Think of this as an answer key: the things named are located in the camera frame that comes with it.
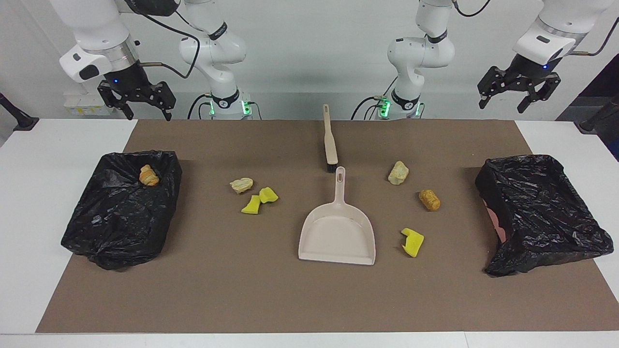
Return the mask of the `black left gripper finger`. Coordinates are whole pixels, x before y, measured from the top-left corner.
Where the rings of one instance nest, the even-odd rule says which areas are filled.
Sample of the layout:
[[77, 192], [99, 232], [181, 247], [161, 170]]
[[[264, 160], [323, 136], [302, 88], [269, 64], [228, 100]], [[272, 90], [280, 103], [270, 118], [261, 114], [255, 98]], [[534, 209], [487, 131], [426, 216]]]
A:
[[509, 70], [502, 70], [498, 67], [488, 69], [484, 77], [478, 82], [478, 93], [480, 101], [478, 106], [485, 109], [491, 97], [504, 93], [508, 90], [509, 82], [506, 82]]
[[526, 92], [527, 95], [517, 106], [517, 111], [519, 113], [524, 113], [526, 109], [535, 102], [547, 101], [550, 99], [550, 96], [561, 82], [561, 78], [555, 72], [539, 79], [524, 77], [522, 79], [524, 79], [524, 81], [521, 84], [524, 84], [524, 92]]

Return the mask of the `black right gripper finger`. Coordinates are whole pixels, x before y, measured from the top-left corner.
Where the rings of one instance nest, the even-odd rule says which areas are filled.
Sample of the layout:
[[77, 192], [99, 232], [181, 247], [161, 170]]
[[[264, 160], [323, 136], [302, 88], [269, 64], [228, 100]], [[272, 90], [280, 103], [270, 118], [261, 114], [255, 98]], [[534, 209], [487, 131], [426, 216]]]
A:
[[142, 90], [146, 103], [161, 110], [166, 121], [172, 120], [172, 110], [176, 106], [176, 97], [166, 82], [145, 86]]
[[119, 110], [128, 120], [133, 120], [133, 111], [127, 101], [123, 98], [118, 99], [107, 81], [99, 83], [99, 95], [106, 106]]

